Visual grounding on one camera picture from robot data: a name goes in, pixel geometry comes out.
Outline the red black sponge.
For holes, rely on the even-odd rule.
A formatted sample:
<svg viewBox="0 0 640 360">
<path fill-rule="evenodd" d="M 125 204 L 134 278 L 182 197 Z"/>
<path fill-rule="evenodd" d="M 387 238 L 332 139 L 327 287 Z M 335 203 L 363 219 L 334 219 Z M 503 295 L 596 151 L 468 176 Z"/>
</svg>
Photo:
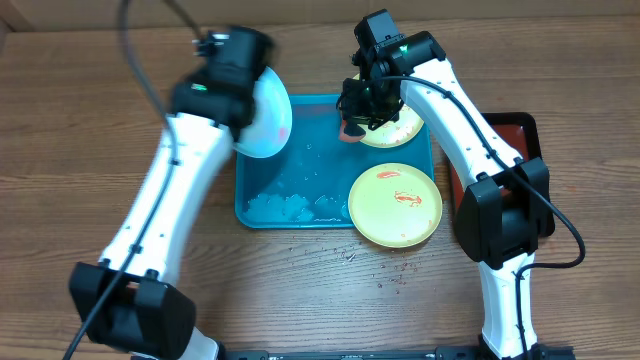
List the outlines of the red black sponge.
<svg viewBox="0 0 640 360">
<path fill-rule="evenodd" d="M 366 131 L 355 121 L 342 120 L 338 139 L 345 143 L 356 143 L 366 136 Z"/>
</svg>

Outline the light blue plate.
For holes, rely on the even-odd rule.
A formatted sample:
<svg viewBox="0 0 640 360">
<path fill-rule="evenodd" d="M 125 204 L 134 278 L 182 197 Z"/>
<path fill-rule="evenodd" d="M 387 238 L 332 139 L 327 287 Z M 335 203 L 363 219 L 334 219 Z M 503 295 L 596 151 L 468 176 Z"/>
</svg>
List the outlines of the light blue plate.
<svg viewBox="0 0 640 360">
<path fill-rule="evenodd" d="M 287 144 L 292 132 L 292 105 L 277 73 L 266 67 L 254 87 L 255 114 L 241 131 L 235 150 L 252 158 L 269 158 Z"/>
</svg>

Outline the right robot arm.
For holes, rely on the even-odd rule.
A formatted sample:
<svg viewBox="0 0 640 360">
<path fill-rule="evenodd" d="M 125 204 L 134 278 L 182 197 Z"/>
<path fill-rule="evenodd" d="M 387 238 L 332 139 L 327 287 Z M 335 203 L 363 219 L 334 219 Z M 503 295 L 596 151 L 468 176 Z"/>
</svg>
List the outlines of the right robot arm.
<svg viewBox="0 0 640 360">
<path fill-rule="evenodd" d="M 545 359 L 533 329 L 530 273 L 538 241 L 554 231 L 549 170 L 525 159 L 485 120 L 457 81 L 445 50 L 427 31 L 401 33 L 379 10 L 355 27 L 356 79 L 337 101 L 343 134 L 355 138 L 407 106 L 425 121 L 463 190 L 454 233 L 477 263 L 484 301 L 481 345 L 489 359 Z"/>
</svg>

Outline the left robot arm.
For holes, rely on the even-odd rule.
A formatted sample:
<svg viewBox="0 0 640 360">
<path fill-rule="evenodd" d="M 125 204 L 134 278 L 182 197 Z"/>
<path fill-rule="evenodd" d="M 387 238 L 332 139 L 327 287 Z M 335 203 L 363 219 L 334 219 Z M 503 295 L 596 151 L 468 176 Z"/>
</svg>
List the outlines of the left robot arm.
<svg viewBox="0 0 640 360">
<path fill-rule="evenodd" d="M 272 70 L 274 42 L 233 26 L 196 43 L 205 62 L 174 87 L 152 165 L 96 264 L 78 263 L 69 291 L 88 337 L 140 359 L 216 359 L 177 288 L 200 207 L 233 153 L 276 155 L 292 130 L 287 91 Z"/>
</svg>

